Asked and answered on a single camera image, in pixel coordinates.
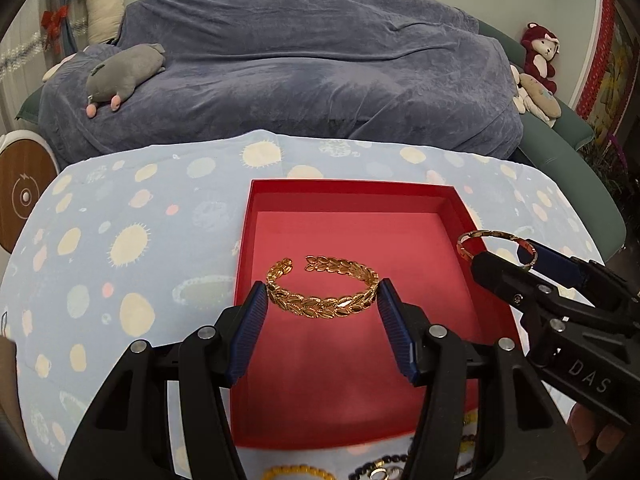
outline round wooden panel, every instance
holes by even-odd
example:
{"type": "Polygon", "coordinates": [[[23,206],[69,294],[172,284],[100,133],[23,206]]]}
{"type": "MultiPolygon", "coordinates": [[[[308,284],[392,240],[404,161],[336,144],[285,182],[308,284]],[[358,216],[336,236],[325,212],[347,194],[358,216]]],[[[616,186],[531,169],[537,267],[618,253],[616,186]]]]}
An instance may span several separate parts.
{"type": "Polygon", "coordinates": [[[11,253],[24,223],[56,177],[49,153],[33,140],[17,140],[0,153],[0,246],[11,253]]]}

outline red teddy bear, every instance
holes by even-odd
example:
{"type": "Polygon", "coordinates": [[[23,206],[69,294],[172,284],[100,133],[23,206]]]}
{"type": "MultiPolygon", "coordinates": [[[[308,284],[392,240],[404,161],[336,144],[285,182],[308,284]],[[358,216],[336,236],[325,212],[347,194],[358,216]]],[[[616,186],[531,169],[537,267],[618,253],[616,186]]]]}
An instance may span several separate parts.
{"type": "Polygon", "coordinates": [[[548,28],[537,23],[529,23],[520,44],[527,49],[524,72],[536,78],[547,90],[555,94],[558,86],[549,78],[556,75],[556,69],[549,62],[560,52],[558,37],[548,28]]]}

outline gray plush pig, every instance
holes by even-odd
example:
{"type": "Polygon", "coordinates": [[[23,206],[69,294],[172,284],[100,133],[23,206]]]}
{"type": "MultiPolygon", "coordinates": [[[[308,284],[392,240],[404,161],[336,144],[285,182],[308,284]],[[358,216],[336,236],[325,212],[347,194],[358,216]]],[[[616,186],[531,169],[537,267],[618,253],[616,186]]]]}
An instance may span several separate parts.
{"type": "Polygon", "coordinates": [[[97,104],[111,102],[114,112],[147,79],[164,72],[164,48],[159,43],[139,44],[104,60],[86,80],[87,117],[94,118],[97,104]]]}

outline red tray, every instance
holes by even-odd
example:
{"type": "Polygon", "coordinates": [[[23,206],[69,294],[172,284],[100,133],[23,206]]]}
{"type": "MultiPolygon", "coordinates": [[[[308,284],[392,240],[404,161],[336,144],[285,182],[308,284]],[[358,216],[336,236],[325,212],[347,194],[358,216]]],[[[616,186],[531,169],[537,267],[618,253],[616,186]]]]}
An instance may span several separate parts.
{"type": "MultiPolygon", "coordinates": [[[[345,180],[255,180],[238,264],[236,304],[282,258],[279,283],[306,296],[353,294],[348,276],[305,272],[308,254],[335,256],[391,278],[403,301],[462,338],[518,341],[507,304],[473,281],[456,253],[475,229],[453,187],[345,180]]],[[[484,250],[480,238],[469,241],[484,250]]],[[[467,407],[477,405],[470,381],[467,407]]],[[[309,319],[270,304],[247,374],[231,390],[236,446],[322,449],[415,430],[424,397],[396,365],[374,304],[345,318],[309,319]]]]}

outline gold bracelet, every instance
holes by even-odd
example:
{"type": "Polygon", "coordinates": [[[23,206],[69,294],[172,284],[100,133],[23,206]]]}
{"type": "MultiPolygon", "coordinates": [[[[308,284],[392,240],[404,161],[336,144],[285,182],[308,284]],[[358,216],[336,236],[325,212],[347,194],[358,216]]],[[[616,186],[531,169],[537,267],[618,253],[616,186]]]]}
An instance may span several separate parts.
{"type": "Polygon", "coordinates": [[[468,262],[473,260],[474,259],[473,254],[471,254],[467,249],[465,249],[463,243],[469,240],[470,238],[481,238],[484,236],[489,236],[493,238],[503,238],[504,240],[516,242],[520,247],[525,248],[527,252],[531,254],[532,259],[528,264],[520,266],[522,270],[531,270],[531,268],[536,264],[536,261],[538,260],[538,252],[536,251],[536,248],[533,245],[531,245],[526,240],[523,240],[522,238],[517,237],[516,235],[512,235],[510,233],[505,233],[502,231],[478,230],[478,231],[471,231],[468,233],[464,233],[463,235],[460,236],[460,238],[458,238],[458,254],[468,262]]]}
{"type": "Polygon", "coordinates": [[[302,465],[278,465],[267,469],[262,474],[262,480],[271,480],[275,476],[279,475],[295,475],[306,474],[311,476],[317,476],[318,478],[324,478],[324,480],[335,480],[335,476],[325,471],[324,469],[318,469],[317,467],[311,467],[306,464],[302,465]]]}
{"type": "Polygon", "coordinates": [[[276,262],[267,272],[267,294],[269,299],[282,310],[293,312],[298,316],[331,319],[335,316],[344,317],[362,312],[373,303],[378,282],[380,281],[375,270],[363,264],[327,256],[307,256],[306,262],[305,270],[317,270],[319,272],[326,270],[326,272],[346,274],[365,282],[369,285],[369,288],[353,296],[324,298],[324,300],[315,296],[306,298],[301,294],[294,294],[276,284],[276,280],[279,277],[289,274],[293,268],[293,262],[289,258],[284,258],[276,262]]]}

